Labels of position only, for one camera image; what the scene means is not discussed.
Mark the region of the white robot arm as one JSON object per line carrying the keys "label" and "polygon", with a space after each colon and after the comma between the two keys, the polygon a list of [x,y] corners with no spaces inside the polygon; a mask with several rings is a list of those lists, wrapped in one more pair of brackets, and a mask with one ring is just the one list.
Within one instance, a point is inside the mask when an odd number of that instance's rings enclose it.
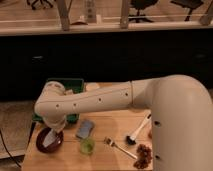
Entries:
{"label": "white robot arm", "polygon": [[213,100],[186,75],[128,81],[65,95],[56,81],[45,84],[34,111],[59,132],[72,113],[149,109],[153,171],[213,171]]}

